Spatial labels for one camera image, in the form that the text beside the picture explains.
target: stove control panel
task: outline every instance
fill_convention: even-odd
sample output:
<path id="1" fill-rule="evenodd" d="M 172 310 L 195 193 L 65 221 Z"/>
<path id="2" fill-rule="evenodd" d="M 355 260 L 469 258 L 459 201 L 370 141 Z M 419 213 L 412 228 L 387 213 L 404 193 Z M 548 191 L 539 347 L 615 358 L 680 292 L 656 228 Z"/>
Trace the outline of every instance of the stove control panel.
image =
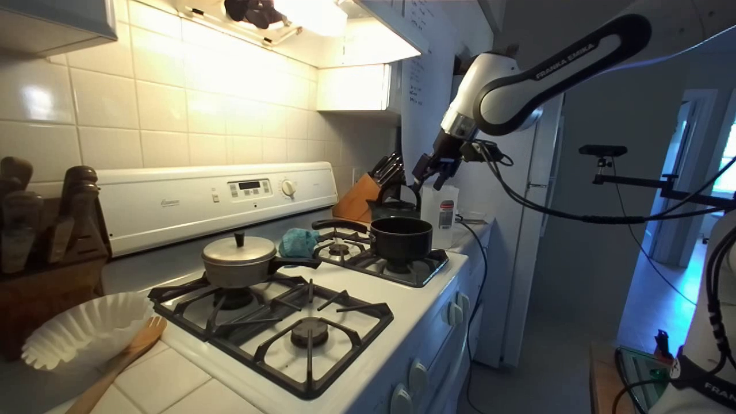
<path id="1" fill-rule="evenodd" d="M 237 201 L 270 196 L 272 193 L 272 179 L 270 177 L 233 179 L 233 182 L 228 182 L 228 189 L 229 189 L 229 196 L 237 198 Z"/>

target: oven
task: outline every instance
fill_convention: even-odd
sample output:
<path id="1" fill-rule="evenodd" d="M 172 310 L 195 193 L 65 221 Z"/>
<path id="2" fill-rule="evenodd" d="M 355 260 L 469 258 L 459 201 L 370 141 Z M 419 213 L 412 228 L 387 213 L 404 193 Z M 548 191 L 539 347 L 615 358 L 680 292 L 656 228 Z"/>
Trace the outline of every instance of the oven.
<path id="1" fill-rule="evenodd" d="M 479 279 L 457 250 L 387 262 L 366 226 L 331 221 L 329 164 L 102 171 L 117 255 L 109 289 L 144 289 L 163 344 L 260 411 L 433 411 L 467 373 Z M 318 232 L 323 264 L 217 287 L 203 249 L 233 231 Z"/>

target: cabinet door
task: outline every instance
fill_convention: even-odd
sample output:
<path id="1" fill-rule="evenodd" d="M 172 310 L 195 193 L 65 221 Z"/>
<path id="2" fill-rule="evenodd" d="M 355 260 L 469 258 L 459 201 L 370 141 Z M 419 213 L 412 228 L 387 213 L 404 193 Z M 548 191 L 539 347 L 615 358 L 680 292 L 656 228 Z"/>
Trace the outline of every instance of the cabinet door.
<path id="1" fill-rule="evenodd" d="M 0 0 L 0 48 L 53 55 L 116 42 L 112 0 Z"/>

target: gas stove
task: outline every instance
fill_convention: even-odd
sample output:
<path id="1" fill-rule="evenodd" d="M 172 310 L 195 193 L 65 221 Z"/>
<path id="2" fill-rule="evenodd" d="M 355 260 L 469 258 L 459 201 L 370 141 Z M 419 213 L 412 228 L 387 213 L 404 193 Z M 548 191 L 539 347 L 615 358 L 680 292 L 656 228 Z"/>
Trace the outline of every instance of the gas stove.
<path id="1" fill-rule="evenodd" d="M 318 260 L 401 285 L 427 285 L 448 260 L 441 249 L 427 250 L 427 255 L 419 260 L 380 258 L 370 250 L 367 228 L 351 221 L 318 221 L 312 223 L 312 231 L 320 232 L 320 241 L 312 252 Z"/>
<path id="2" fill-rule="evenodd" d="M 195 279 L 149 289 L 156 312 L 312 401 L 390 325 L 387 303 L 329 289 L 302 277 L 221 289 Z"/>

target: pot lid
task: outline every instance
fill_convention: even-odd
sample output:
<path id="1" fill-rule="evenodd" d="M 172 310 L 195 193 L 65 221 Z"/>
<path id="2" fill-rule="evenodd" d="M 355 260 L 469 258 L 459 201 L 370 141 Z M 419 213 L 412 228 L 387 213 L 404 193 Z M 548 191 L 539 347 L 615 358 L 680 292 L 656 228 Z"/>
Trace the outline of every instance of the pot lid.
<path id="1" fill-rule="evenodd" d="M 213 264 L 257 264 L 270 262 L 277 255 L 277 244 L 262 236 L 235 236 L 217 240 L 203 250 L 206 262 Z"/>

